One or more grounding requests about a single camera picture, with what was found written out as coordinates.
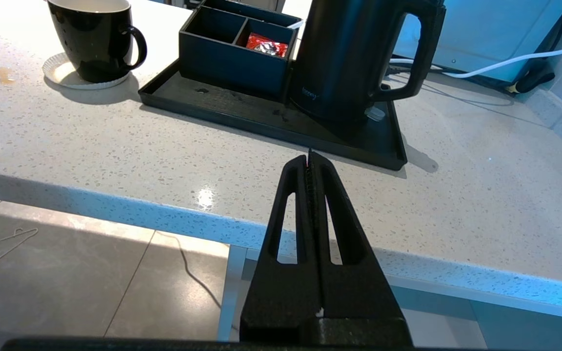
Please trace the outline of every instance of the white countertop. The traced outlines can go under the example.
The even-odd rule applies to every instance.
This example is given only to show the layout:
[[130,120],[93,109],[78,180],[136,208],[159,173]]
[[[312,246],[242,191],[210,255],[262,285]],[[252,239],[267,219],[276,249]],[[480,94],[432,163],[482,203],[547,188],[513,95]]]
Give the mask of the white countertop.
[[[178,57],[190,12],[132,11],[147,62],[118,87],[72,91],[40,69],[62,52],[45,2],[0,0],[14,79],[0,83],[0,198],[258,249],[281,169],[306,149],[143,106],[137,89]],[[562,315],[560,138],[454,78],[396,108],[401,171],[331,156],[390,282]]]

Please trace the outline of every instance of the black kettle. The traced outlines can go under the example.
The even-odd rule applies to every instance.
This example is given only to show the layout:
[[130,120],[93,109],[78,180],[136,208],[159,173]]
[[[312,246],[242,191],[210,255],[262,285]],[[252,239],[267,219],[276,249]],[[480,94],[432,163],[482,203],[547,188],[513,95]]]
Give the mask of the black kettle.
[[[420,38],[408,83],[381,88],[406,14],[420,20]],[[308,116],[365,120],[375,101],[416,95],[442,31],[443,0],[312,0],[288,98]]]

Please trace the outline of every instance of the liquid spill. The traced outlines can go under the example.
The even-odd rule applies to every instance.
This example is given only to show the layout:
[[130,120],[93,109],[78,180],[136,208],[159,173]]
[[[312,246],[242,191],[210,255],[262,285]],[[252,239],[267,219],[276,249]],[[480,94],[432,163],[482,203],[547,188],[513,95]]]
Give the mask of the liquid spill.
[[0,84],[13,84],[14,79],[8,77],[12,72],[8,67],[0,67]]

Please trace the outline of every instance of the red packet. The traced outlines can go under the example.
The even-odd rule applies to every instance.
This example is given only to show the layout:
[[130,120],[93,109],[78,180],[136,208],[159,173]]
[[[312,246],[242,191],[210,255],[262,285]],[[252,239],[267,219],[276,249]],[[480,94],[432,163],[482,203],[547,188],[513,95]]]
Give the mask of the red packet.
[[272,41],[255,33],[251,33],[248,36],[246,47],[272,56],[279,56],[280,58],[284,58],[285,53],[287,53],[287,44]]

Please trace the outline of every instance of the black plastic tray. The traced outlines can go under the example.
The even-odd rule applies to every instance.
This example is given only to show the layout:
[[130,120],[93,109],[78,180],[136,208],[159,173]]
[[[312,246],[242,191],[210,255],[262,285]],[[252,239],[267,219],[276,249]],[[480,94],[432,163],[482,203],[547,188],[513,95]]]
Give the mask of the black plastic tray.
[[244,131],[311,147],[374,166],[398,171],[406,153],[392,102],[377,103],[385,111],[380,122],[339,125],[316,120],[291,104],[226,89],[209,80],[185,78],[179,60],[138,93],[145,105],[200,118]]

